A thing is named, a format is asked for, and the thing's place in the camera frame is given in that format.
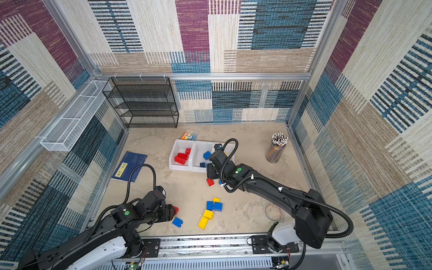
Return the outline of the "tall red lego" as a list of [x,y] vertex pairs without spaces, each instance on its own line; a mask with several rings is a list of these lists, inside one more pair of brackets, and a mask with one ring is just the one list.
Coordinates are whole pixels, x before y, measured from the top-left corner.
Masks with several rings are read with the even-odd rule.
[[189,159],[189,154],[186,154],[186,153],[178,153],[177,156],[182,157],[182,158],[187,159],[187,160]]

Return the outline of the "long red lego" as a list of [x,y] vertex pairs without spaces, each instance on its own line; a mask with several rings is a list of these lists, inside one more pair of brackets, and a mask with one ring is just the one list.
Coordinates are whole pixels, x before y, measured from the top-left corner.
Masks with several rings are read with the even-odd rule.
[[175,156],[174,161],[178,164],[185,165],[187,162],[187,159],[181,158],[179,156]]

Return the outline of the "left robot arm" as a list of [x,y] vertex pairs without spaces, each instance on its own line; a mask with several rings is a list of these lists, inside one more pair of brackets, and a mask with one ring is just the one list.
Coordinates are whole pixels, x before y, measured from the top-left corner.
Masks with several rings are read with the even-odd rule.
[[170,222],[178,210],[166,203],[166,191],[155,182],[153,190],[142,199],[130,200],[129,194],[121,204],[105,208],[92,227],[67,242],[41,253],[27,252],[18,269],[85,270],[121,257],[141,255],[144,243],[137,228]]

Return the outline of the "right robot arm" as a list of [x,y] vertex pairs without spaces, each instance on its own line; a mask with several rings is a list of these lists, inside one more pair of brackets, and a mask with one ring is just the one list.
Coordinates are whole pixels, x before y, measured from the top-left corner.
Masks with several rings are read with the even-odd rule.
[[289,214],[292,222],[274,222],[265,238],[256,243],[256,247],[270,253],[290,253],[289,244],[302,243],[301,255],[295,264],[287,256],[273,266],[274,270],[295,270],[306,257],[307,247],[320,249],[325,239],[341,239],[354,230],[354,223],[342,210],[325,203],[322,195],[314,190],[297,190],[259,173],[246,164],[236,165],[232,157],[239,142],[235,138],[224,144],[215,144],[213,152],[206,152],[203,157],[207,177],[219,180],[226,192],[234,194],[247,192],[261,197]]

